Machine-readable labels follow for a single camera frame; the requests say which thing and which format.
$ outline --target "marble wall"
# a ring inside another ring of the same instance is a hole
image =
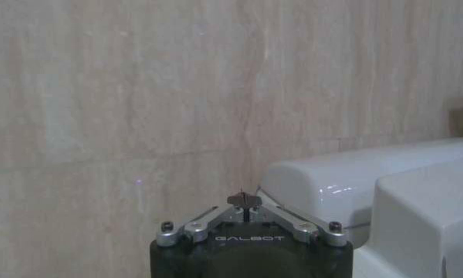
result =
[[[463,136],[463,0],[0,0],[0,278],[147,277],[266,165]]]

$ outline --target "silver metal bracket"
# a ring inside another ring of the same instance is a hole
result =
[[[338,222],[326,223],[323,220],[303,213],[299,209],[290,206],[283,206],[282,209],[287,211],[288,213],[291,213],[292,215],[296,215],[306,221],[310,221],[311,223],[315,224],[319,230],[319,236],[328,246],[342,247],[346,245],[346,234]],[[332,223],[336,223],[339,225],[338,229],[332,229],[331,227]]]
[[[193,243],[202,242],[206,240],[209,232],[222,222],[243,222],[243,212],[239,206],[213,207],[190,222],[178,226],[163,222],[161,230],[157,232],[157,245],[162,247],[175,245],[183,235]],[[295,240],[306,244],[310,243],[312,237],[320,237],[328,246],[346,245],[346,235],[338,222],[326,223],[294,207],[262,203],[248,209],[247,217],[250,222],[274,222],[291,233]]]
[[[178,243],[181,236],[187,236],[193,243],[206,240],[209,231],[222,222],[242,222],[243,209],[234,206],[213,207],[195,217],[190,222],[178,226],[163,224],[155,234],[155,243],[161,247],[169,247]]]
[[[310,243],[311,236],[318,235],[316,226],[311,222],[299,219],[271,204],[263,203],[262,206],[252,208],[250,218],[251,222],[276,223],[299,242]]]

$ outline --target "screw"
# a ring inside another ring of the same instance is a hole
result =
[[[340,223],[339,222],[330,222],[330,232],[332,233],[340,233]]]
[[[161,232],[169,232],[173,230],[173,222],[171,221],[165,221],[161,223]]]

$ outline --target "toilet tank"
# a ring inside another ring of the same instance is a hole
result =
[[[368,238],[376,179],[458,159],[463,138],[280,161],[263,175],[259,195],[326,222],[340,222],[359,247]]]

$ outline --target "white glossy surface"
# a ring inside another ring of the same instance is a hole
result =
[[[372,211],[358,272],[463,277],[463,159],[379,179]]]
[[[370,222],[379,177],[462,158],[463,138],[362,149],[274,163],[260,187],[279,203],[350,228]]]

